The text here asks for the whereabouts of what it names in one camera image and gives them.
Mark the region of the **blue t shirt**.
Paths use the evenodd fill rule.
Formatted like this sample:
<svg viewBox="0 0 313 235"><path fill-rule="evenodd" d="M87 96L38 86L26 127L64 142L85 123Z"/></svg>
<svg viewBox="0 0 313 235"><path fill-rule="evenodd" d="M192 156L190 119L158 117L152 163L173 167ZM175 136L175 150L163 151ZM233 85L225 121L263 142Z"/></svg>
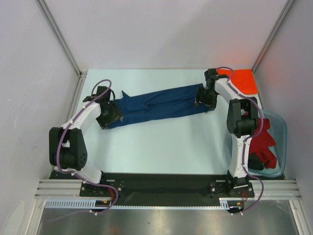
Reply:
<svg viewBox="0 0 313 235"><path fill-rule="evenodd" d="M205 105L199 104L198 108L194 107L197 87L203 87L203 84L171 88L136 96L122 92L122 98L117 99L116 104L121 110L123 118L111 123L109 129L151 120L205 113L207 110Z"/></svg>

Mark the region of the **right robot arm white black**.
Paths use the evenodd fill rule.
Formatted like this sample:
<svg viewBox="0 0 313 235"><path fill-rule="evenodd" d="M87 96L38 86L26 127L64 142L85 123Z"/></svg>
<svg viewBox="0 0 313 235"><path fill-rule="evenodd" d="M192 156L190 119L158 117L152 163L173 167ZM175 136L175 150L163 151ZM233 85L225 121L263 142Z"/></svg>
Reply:
<svg viewBox="0 0 313 235"><path fill-rule="evenodd" d="M249 147L262 112L256 98L247 97L231 82L233 75L234 71L230 76L218 74L215 68L205 71L205 86L197 88L195 106L202 104L213 111L218 96L228 104L226 127L232 137L232 152L230 167L220 193L240 197L245 190L252 188L248 178Z"/></svg>

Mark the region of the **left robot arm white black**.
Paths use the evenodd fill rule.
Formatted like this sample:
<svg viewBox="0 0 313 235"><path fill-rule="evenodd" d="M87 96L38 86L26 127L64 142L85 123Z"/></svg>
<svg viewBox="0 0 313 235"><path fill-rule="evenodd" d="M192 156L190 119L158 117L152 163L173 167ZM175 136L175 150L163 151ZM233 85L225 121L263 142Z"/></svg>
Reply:
<svg viewBox="0 0 313 235"><path fill-rule="evenodd" d="M69 121L49 131L49 163L63 174L71 174L91 184L97 196L104 195L108 184L102 181L102 171L91 163L84 134L92 123L102 130L112 129L123 121L123 114L115 100L114 91L108 86L92 89L83 99L83 106Z"/></svg>

